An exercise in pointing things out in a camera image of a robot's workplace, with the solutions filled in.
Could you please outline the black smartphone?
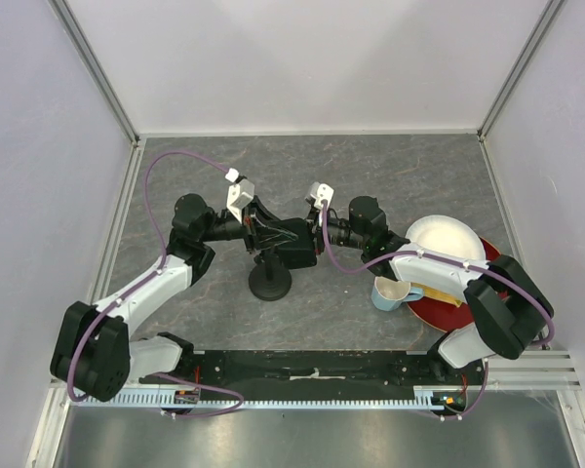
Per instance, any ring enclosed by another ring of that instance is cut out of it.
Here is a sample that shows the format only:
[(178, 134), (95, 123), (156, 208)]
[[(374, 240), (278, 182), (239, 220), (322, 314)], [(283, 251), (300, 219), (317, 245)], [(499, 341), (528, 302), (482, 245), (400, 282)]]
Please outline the black smartphone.
[(276, 253), (283, 265), (290, 269), (303, 269), (317, 264), (317, 255), (311, 229), (303, 218), (274, 221), (283, 240), (277, 241)]

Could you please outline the black phone stand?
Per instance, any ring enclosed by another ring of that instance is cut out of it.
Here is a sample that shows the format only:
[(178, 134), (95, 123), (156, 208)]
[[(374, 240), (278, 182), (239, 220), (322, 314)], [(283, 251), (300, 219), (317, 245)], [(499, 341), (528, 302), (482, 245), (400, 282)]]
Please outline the black phone stand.
[(276, 301), (290, 291), (293, 278), (274, 250), (261, 253), (249, 276), (252, 294), (263, 301)]

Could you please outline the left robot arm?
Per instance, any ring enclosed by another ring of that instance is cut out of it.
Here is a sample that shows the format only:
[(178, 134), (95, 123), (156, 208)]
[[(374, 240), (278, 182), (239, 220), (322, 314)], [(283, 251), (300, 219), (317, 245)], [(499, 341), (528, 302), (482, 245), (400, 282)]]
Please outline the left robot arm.
[(133, 342), (134, 332), (172, 297), (201, 280), (211, 267), (213, 242), (240, 240), (258, 259), (252, 275), (268, 274), (286, 289), (297, 268), (298, 248), (312, 246), (301, 218), (279, 219), (258, 198), (242, 208), (218, 213), (198, 194), (175, 203), (172, 229), (162, 253), (147, 270), (119, 291), (94, 304), (76, 301), (63, 316), (50, 364), (52, 376), (65, 382), (69, 398), (106, 402), (129, 380), (161, 372), (183, 383), (194, 372), (183, 342), (166, 334)]

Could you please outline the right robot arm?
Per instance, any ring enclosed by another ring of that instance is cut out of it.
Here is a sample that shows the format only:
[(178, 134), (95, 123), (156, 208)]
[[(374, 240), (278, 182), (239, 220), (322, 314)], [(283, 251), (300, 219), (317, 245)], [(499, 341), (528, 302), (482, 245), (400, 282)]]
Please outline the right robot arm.
[(310, 195), (322, 252), (332, 255), (335, 245), (360, 250), (359, 272), (417, 283), (467, 304), (472, 323), (448, 331), (427, 359), (427, 371), (446, 384), (462, 368), (500, 356), (518, 359), (529, 346), (549, 343), (555, 335), (554, 309), (522, 265), (512, 256), (493, 261), (463, 258), (422, 247), (392, 233), (384, 211), (369, 196), (353, 200), (350, 217), (332, 223), (330, 197)]

